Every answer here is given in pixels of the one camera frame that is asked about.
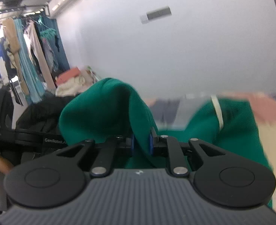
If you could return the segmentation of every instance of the white strap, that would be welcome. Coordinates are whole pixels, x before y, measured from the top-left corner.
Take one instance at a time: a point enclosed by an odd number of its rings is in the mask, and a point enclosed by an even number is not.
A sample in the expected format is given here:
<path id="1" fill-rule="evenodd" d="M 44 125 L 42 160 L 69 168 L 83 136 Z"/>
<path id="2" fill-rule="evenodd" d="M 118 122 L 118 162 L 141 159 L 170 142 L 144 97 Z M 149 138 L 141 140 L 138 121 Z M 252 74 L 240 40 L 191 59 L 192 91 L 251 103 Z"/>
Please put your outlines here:
<path id="1" fill-rule="evenodd" d="M 218 98 L 216 95 L 212 95 L 211 99 L 212 99 L 212 103 L 215 108 L 215 112 L 216 112 L 216 115 L 217 115 L 217 118 L 219 121 L 219 130 L 221 130 L 223 128 L 223 117 L 222 117 L 221 107 L 220 107 L 220 104 L 219 104 L 219 101 L 218 101 Z"/>

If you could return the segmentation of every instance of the black circular pad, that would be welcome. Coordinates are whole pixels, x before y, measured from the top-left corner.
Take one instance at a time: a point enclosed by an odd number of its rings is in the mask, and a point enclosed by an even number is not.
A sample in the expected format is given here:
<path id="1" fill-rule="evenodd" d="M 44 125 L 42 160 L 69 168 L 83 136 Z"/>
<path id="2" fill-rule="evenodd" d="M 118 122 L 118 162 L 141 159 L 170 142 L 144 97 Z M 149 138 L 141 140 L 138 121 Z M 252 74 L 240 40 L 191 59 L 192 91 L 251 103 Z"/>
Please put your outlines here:
<path id="1" fill-rule="evenodd" d="M 221 181 L 233 187 L 245 187 L 254 181 L 254 174 L 246 168 L 230 167 L 219 174 Z"/>
<path id="2" fill-rule="evenodd" d="M 52 168 L 37 168 L 26 174 L 25 181 L 34 188 L 47 188 L 60 180 L 60 174 Z"/>
<path id="3" fill-rule="evenodd" d="M 84 173 L 72 158 L 47 155 L 12 169 L 4 188 L 14 203 L 41 209 L 73 200 L 85 183 Z"/>
<path id="4" fill-rule="evenodd" d="M 209 201 L 244 209 L 267 204 L 276 184 L 269 169 L 235 154 L 204 159 L 193 183 Z"/>

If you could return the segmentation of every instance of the metal pin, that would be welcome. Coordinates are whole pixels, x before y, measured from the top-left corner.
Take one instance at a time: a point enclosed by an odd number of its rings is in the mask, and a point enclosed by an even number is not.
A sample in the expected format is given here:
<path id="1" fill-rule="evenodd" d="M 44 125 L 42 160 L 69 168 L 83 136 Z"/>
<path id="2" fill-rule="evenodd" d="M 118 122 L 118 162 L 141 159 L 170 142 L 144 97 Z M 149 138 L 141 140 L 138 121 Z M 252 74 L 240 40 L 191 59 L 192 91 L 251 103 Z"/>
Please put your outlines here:
<path id="1" fill-rule="evenodd" d="M 188 169 L 183 166 L 177 166 L 173 169 L 173 172 L 175 174 L 186 174 L 188 172 Z"/>
<path id="2" fill-rule="evenodd" d="M 107 171 L 107 169 L 105 169 L 104 167 L 102 166 L 97 166 L 97 167 L 94 167 L 92 168 L 91 172 L 95 175 L 101 175 L 101 174 L 104 174 L 105 172 Z"/>

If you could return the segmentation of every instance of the green sweater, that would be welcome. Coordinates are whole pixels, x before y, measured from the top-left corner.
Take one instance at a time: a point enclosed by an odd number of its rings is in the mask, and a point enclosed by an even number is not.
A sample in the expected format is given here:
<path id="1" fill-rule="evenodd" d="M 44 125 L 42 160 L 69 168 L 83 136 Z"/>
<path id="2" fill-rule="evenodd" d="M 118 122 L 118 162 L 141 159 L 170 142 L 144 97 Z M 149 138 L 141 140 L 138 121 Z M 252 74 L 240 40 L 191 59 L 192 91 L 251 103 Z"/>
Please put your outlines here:
<path id="1" fill-rule="evenodd" d="M 113 135 L 133 131 L 137 144 L 131 158 L 120 158 L 117 167 L 162 168 L 165 158 L 149 154 L 150 128 L 159 135 L 167 134 L 181 142 L 199 138 L 245 158 L 269 167 L 254 116 L 247 101 L 219 99 L 224 127 L 219 122 L 211 101 L 197 111 L 184 131 L 158 131 L 151 111 L 138 93 L 117 79 L 103 79 L 73 99 L 62 111 L 59 126 L 68 145 L 85 139 L 105 141 Z"/>

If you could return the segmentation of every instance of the black jacket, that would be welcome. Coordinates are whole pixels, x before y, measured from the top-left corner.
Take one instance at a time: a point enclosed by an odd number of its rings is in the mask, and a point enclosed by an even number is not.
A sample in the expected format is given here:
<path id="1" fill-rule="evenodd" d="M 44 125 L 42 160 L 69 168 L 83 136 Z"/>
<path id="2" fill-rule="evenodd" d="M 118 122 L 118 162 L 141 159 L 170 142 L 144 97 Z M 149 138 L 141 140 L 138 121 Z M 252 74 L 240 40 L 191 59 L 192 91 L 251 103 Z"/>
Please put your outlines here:
<path id="1" fill-rule="evenodd" d="M 42 101 L 26 108 L 17 120 L 16 128 L 60 135 L 59 116 L 63 108 L 74 98 L 45 96 Z"/>

